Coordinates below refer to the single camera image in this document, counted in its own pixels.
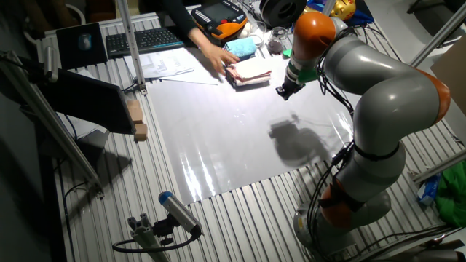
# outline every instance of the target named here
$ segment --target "metal pole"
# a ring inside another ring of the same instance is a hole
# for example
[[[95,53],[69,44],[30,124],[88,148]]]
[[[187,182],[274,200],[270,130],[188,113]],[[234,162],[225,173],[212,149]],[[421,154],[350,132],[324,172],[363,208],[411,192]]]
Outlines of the metal pole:
[[[327,0],[325,6],[323,7],[322,13],[326,16],[330,16],[332,13],[333,7],[335,7],[336,0]]]
[[[21,64],[14,52],[9,52],[7,58]],[[79,150],[78,145],[65,130],[61,124],[61,120],[58,119],[57,114],[53,111],[39,88],[35,84],[29,82],[25,71],[16,65],[4,61],[0,61],[0,69],[15,86],[16,90],[32,108],[34,113],[37,114],[42,124],[44,124],[53,138],[60,144],[69,159],[83,171],[84,176],[86,176],[89,182],[100,186],[100,179],[97,173],[95,173],[84,154]]]
[[[422,174],[419,174],[419,175],[416,175],[414,177],[414,179],[413,179],[413,182],[419,184],[422,181],[430,178],[431,176],[436,175],[436,174],[446,170],[447,168],[453,167],[454,165],[460,163],[461,161],[463,161],[465,159],[466,159],[466,150],[463,150],[463,151],[459,152],[458,154],[456,154],[456,155],[448,158],[447,160],[441,162],[440,164],[430,168],[426,172],[424,172]]]
[[[136,78],[138,81],[139,88],[143,95],[147,95],[146,80],[144,79],[143,68],[141,66],[141,60],[139,59],[138,43],[134,36],[134,25],[131,23],[131,15],[128,9],[126,0],[117,0],[120,15],[122,16],[123,28],[125,29],[126,39],[128,40],[128,46],[130,47],[131,58],[133,59],[133,65],[136,71]]]
[[[436,33],[424,49],[416,55],[416,57],[409,64],[412,67],[418,67],[422,61],[434,50],[439,44],[445,40],[451,32],[453,32],[466,17],[466,2],[454,13],[453,17]]]

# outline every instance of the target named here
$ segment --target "white paper sheet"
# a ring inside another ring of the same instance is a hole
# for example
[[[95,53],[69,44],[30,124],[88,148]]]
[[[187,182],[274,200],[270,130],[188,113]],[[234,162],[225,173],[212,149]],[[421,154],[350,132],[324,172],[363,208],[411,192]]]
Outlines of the white paper sheet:
[[[188,55],[189,53],[184,48],[139,55],[144,77],[160,78],[193,71],[194,66],[185,61]],[[124,59],[133,77],[136,76],[131,56],[124,57]]]
[[[209,60],[197,48],[178,48],[164,52],[139,55],[145,78],[218,84],[218,74]],[[133,59],[124,57],[130,73],[136,76]]]

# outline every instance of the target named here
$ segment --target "green object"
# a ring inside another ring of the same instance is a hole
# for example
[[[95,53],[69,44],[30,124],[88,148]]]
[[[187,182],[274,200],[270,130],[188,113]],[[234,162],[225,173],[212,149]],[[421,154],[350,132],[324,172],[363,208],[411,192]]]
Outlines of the green object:
[[[319,76],[317,75],[317,72],[316,72],[315,68],[313,68],[311,70],[303,70],[303,71],[299,72],[298,82],[299,83],[307,83],[307,82],[317,80],[318,78],[319,78]]]
[[[285,58],[290,58],[291,57],[291,49],[283,51],[283,56]]]
[[[458,227],[466,226],[466,162],[443,171],[438,185],[438,212],[443,221]]]

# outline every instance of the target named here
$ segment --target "black sleeve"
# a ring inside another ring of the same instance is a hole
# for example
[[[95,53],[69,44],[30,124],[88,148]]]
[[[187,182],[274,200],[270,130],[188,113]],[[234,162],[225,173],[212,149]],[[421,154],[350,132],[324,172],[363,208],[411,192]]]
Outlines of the black sleeve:
[[[197,27],[192,16],[189,14],[188,10],[186,10],[181,0],[162,0],[162,3],[173,22],[175,22],[175,24],[181,29],[181,32],[186,36],[191,29]]]

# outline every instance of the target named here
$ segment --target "keyboard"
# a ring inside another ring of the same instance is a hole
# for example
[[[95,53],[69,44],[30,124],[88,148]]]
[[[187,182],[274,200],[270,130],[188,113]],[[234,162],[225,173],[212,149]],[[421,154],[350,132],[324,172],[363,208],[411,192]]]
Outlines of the keyboard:
[[[184,47],[183,42],[169,28],[156,28],[134,33],[140,54]],[[126,34],[105,37],[109,59],[131,55]]]

